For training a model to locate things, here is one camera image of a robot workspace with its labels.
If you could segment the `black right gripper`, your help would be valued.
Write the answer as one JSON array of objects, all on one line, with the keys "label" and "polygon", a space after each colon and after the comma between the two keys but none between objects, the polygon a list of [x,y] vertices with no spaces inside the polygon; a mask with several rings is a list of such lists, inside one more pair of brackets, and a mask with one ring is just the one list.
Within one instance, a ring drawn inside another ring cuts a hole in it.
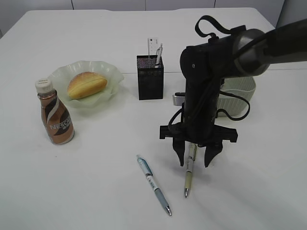
[{"label": "black right gripper", "polygon": [[194,124],[178,122],[174,125],[160,126],[159,138],[173,138],[172,147],[176,152],[180,166],[184,166],[185,141],[206,146],[204,166],[207,168],[211,161],[223,150],[223,140],[235,143],[238,138],[236,129],[218,126],[214,121],[198,120]]}]

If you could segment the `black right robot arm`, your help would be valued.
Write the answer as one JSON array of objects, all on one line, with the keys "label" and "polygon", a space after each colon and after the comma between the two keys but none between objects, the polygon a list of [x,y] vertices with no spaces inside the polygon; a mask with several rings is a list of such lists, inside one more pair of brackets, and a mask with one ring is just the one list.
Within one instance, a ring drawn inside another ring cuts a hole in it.
[{"label": "black right robot arm", "polygon": [[215,119],[221,85],[226,78],[253,77],[266,71],[270,64],[301,62],[307,59],[307,22],[300,20],[264,33],[247,29],[244,25],[232,29],[221,26],[213,17],[205,15],[224,33],[196,33],[208,42],[186,47],[180,56],[180,68],[186,80],[185,98],[173,119],[160,127],[160,138],[172,138],[173,150],[184,164],[185,144],[191,142],[205,148],[204,165],[208,166],[223,149],[223,141],[237,141],[237,131],[218,126]]}]

